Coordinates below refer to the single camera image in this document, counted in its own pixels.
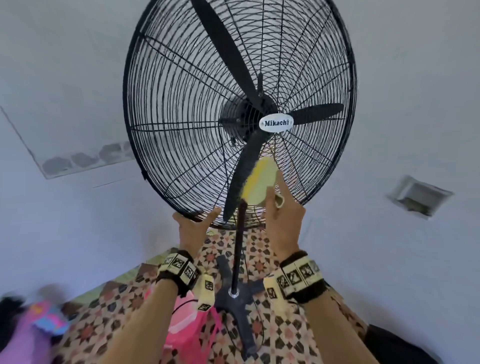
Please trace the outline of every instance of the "forearm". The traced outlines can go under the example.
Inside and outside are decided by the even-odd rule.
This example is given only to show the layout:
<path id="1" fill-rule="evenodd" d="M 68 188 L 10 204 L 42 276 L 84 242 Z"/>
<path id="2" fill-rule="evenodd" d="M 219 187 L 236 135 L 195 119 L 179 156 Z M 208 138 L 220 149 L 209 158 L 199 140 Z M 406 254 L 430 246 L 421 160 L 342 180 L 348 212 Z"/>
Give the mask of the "forearm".
<path id="1" fill-rule="evenodd" d="M 378 364 L 328 291 L 304 307 L 324 364 Z"/>
<path id="2" fill-rule="evenodd" d="M 148 300 L 114 337 L 101 364 L 158 364 L 177 294 L 175 282 L 159 281 Z"/>

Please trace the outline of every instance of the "hand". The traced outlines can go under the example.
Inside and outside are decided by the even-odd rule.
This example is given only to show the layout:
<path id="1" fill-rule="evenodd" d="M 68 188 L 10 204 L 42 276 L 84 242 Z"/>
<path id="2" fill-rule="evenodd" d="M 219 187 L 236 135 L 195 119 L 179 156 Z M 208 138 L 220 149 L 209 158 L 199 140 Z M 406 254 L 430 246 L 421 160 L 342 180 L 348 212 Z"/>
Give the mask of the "hand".
<path id="1" fill-rule="evenodd" d="M 299 235 L 305 208 L 293 198 L 280 170 L 276 173 L 276 182 L 280 187 L 285 202 L 281 208 L 275 206 L 275 188 L 267 188 L 265 199 L 266 232 L 270 246 L 283 262 L 290 255 L 300 250 Z"/>
<path id="2" fill-rule="evenodd" d="M 178 212 L 172 215 L 173 219 L 179 223 L 180 249 L 190 253 L 195 258 L 202 247 L 207 229 L 210 224 L 220 215 L 222 209 L 215 207 L 201 222 L 192 221 Z"/>

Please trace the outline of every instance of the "finger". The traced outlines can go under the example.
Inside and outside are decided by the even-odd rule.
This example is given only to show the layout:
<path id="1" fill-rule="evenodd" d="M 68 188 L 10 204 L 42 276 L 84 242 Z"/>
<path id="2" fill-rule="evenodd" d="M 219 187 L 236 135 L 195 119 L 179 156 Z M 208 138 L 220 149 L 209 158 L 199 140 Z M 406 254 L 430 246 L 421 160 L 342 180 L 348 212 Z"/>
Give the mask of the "finger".
<path id="1" fill-rule="evenodd" d="M 284 199 L 293 200 L 293 196 L 290 193 L 290 190 L 288 189 L 288 186 L 285 183 L 285 180 L 283 179 L 283 173 L 281 170 L 278 170 L 276 172 L 276 183 L 278 184 L 278 187 L 280 188 L 280 193 L 282 194 Z"/>
<path id="2" fill-rule="evenodd" d="M 267 187 L 267 196 L 265 198 L 265 218 L 267 221 L 273 219 L 275 212 L 275 188 L 269 186 Z"/>
<path id="3" fill-rule="evenodd" d="M 179 223 L 179 225 L 181 226 L 182 223 L 184 222 L 185 218 L 178 212 L 175 212 L 173 215 L 172 215 L 173 219 Z"/>
<path id="4" fill-rule="evenodd" d="M 218 215 L 220 215 L 220 212 L 222 212 L 222 209 L 219 208 L 219 207 L 215 207 L 215 208 L 207 215 L 207 217 L 205 218 L 205 220 L 203 220 L 203 223 L 210 226 L 210 224 L 215 221 L 215 219 L 218 217 Z"/>

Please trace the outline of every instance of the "yellow sponge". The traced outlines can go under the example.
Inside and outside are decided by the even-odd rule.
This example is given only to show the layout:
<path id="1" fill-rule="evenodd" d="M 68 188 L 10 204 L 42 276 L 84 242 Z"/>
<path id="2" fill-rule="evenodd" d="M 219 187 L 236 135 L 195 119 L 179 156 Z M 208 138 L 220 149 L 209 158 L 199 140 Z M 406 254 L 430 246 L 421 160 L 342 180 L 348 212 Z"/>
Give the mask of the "yellow sponge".
<path id="1" fill-rule="evenodd" d="M 249 205 L 261 206 L 266 198 L 267 187 L 275 186 L 277 170 L 278 167 L 273 157 L 260 158 L 243 186 L 242 199 Z"/>

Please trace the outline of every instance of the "electrical outlet box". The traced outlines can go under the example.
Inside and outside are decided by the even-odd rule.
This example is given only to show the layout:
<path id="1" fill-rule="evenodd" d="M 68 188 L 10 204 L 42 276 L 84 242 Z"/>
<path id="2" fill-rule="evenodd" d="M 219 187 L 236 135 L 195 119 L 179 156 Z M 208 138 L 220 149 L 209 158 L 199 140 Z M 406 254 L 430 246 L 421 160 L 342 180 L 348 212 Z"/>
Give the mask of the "electrical outlet box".
<path id="1" fill-rule="evenodd" d="M 423 218 L 431 218 L 452 195 L 453 192 L 406 176 L 389 197 L 406 211 Z"/>

